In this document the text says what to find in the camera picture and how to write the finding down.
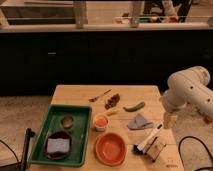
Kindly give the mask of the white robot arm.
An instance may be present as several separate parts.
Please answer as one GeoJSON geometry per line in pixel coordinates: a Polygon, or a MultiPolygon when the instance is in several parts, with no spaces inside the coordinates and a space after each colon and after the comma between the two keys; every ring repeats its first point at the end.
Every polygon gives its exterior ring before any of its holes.
{"type": "Polygon", "coordinates": [[[213,90],[207,87],[210,79],[209,71],[202,66],[190,67],[169,76],[168,89],[161,96],[165,129],[173,127],[177,119],[176,111],[183,109],[187,103],[195,105],[213,119],[213,90]]]}

